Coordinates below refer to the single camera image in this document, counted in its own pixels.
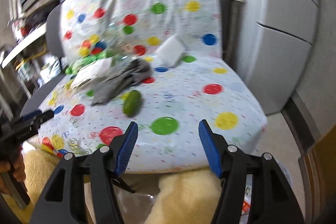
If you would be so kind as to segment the person's left hand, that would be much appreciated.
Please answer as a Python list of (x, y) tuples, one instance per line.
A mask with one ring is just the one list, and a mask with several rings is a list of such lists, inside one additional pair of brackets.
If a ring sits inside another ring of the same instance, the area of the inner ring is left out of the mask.
[[(9, 163), (7, 161), (1, 161), (1, 173), (7, 173), (9, 170), (13, 171), (13, 176), (18, 182), (24, 182), (26, 179), (25, 164), (22, 155), (22, 146), (19, 147), (19, 154), (15, 162)], [(3, 178), (0, 178), (0, 190), (1, 193), (11, 195), (9, 189), (5, 185)]]

